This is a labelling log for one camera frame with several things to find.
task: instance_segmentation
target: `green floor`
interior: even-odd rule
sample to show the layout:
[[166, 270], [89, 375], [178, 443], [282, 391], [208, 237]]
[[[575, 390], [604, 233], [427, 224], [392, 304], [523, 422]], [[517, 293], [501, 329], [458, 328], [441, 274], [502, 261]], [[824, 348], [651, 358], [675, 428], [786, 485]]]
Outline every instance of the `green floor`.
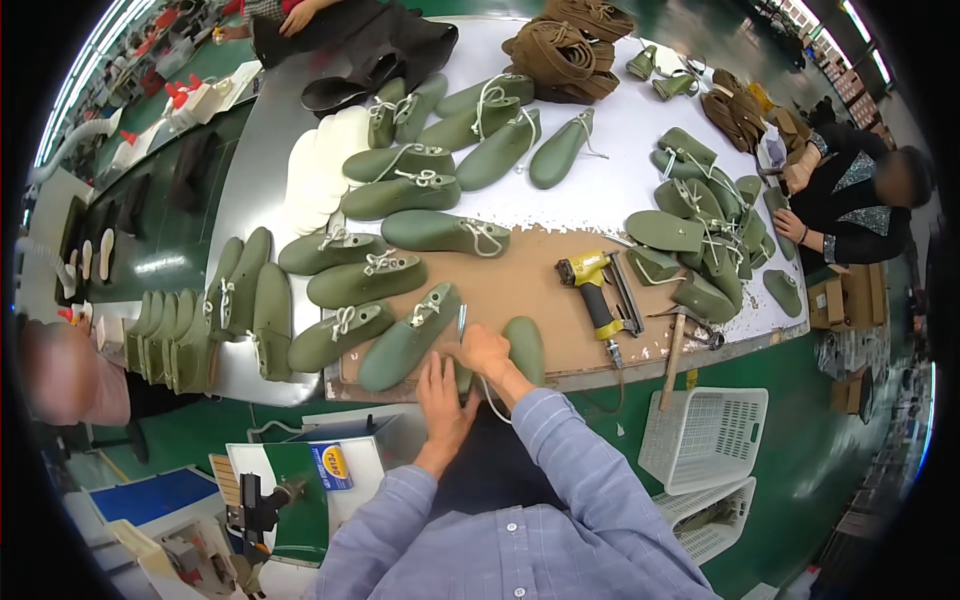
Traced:
[[[542, 2], [505, 2], [503, 0], [408, 1], [427, 15], [444, 14], [516, 14], [533, 16]], [[756, 35], [744, 13], [733, 2], [706, 0], [635, 0], [620, 2], [638, 22], [641, 36], [670, 44], [691, 54], [702, 54], [712, 66], [727, 68], [743, 78], [761, 81], [779, 104], [792, 106], [796, 101], [810, 107], [825, 93], [833, 95], [826, 77], [808, 66], [797, 71], [769, 40]], [[246, 42], [223, 46], [207, 44], [184, 67], [182, 73], [200, 77], [223, 75], [251, 56]], [[162, 103], [156, 99], [128, 109], [125, 129], [139, 131], [156, 119]], [[216, 213], [223, 177], [236, 137], [245, 116], [240, 111], [220, 117], [216, 127], [223, 128], [219, 166], [208, 176], [207, 205], [193, 215], [165, 208], [163, 189], [157, 184], [145, 213], [141, 239], [118, 242], [115, 280], [107, 286], [94, 286], [96, 301], [138, 300], [146, 289], [175, 290], [203, 286], [210, 225]], [[160, 153], [152, 165], [155, 178], [169, 177], [176, 161], [176, 149]], [[184, 264], [164, 257], [184, 256]], [[158, 265], [164, 268], [146, 269]], [[902, 326], [903, 268], [891, 267], [891, 319]], [[704, 572], [716, 591], [725, 598], [739, 598], [756, 583], [774, 586], [805, 565], [824, 543], [832, 523], [852, 493], [855, 481], [885, 427], [883, 418], [863, 425], [856, 417], [833, 414], [828, 409], [830, 380], [816, 370], [814, 335], [807, 335], [764, 351], [756, 352], [714, 367], [701, 369], [698, 385], [718, 387], [766, 388], [770, 397], [767, 421], [753, 475], [757, 478], [756, 496], [743, 537], [729, 551], [704, 566]], [[678, 387], [684, 377], [678, 377]], [[650, 394], [662, 386], [662, 379], [627, 386], [627, 401], [617, 415], [595, 409], [585, 397], [571, 399], [585, 415], [591, 427], [621, 450], [632, 464], [642, 439]], [[878, 403], [891, 400], [889, 390], [878, 394]], [[606, 406], [616, 403], [616, 390], [594, 391], [593, 398]], [[131, 479], [186, 464], [207, 468], [206, 455], [223, 452], [227, 442], [244, 442], [246, 430], [268, 420], [298, 425], [302, 415], [357, 408], [355, 403], [313, 401], [296, 409], [278, 409], [224, 399], [204, 401], [176, 413], [145, 420], [144, 431], [151, 450], [148, 467], [140, 466], [125, 447], [111, 448], [108, 456]], [[617, 425], [624, 434], [617, 435]], [[122, 436], [122, 430], [95, 427], [98, 439]], [[282, 430], [270, 432], [267, 441], [283, 439]], [[659, 483], [640, 468], [637, 475], [651, 494], [662, 491]]]

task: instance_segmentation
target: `white plastic basket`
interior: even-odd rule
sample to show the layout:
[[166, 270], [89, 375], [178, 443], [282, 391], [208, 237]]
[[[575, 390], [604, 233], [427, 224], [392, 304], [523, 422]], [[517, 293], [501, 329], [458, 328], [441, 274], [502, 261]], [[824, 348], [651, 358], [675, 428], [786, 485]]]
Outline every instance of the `white plastic basket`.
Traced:
[[718, 486], [701, 492], [681, 495], [662, 493], [654, 496], [653, 501], [672, 529], [682, 518], [693, 515], [711, 504], [732, 496], [738, 507], [731, 525], [711, 523], [700, 529], [683, 532], [677, 536], [680, 545], [684, 547], [693, 562], [703, 564], [740, 539], [743, 527], [747, 523], [747, 516], [750, 515], [750, 504], [754, 500], [755, 488], [756, 479], [747, 477], [726, 486]]
[[653, 392], [636, 462], [670, 495], [740, 481], [754, 469], [766, 414], [763, 388], [677, 391], [666, 412]]

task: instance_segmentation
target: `person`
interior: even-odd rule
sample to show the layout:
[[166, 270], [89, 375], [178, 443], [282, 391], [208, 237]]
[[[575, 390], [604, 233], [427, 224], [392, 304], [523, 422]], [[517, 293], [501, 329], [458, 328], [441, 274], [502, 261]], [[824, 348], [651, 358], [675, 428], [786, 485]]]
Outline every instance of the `person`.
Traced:
[[[462, 346], [444, 348], [486, 378], [512, 411], [503, 427], [522, 454], [505, 456], [504, 468], [531, 464], [562, 506], [501, 499], [475, 514], [435, 514], [484, 409], [475, 390], [461, 408], [453, 359], [442, 370], [440, 354], [431, 352], [417, 384], [427, 428], [419, 456], [388, 471], [373, 499], [340, 527], [303, 597], [718, 598], [626, 458], [563, 394], [524, 378], [509, 351], [510, 343], [482, 324], [467, 328]], [[495, 445], [485, 449], [488, 461], [500, 460]], [[461, 496], [496, 487], [502, 477], [473, 479], [474, 490]]]
[[793, 196], [789, 209], [774, 213], [774, 226], [800, 247], [807, 274], [899, 255], [910, 236], [910, 210], [929, 202], [936, 188], [929, 159], [913, 146], [890, 151], [875, 133], [838, 123], [814, 131], [783, 179]]

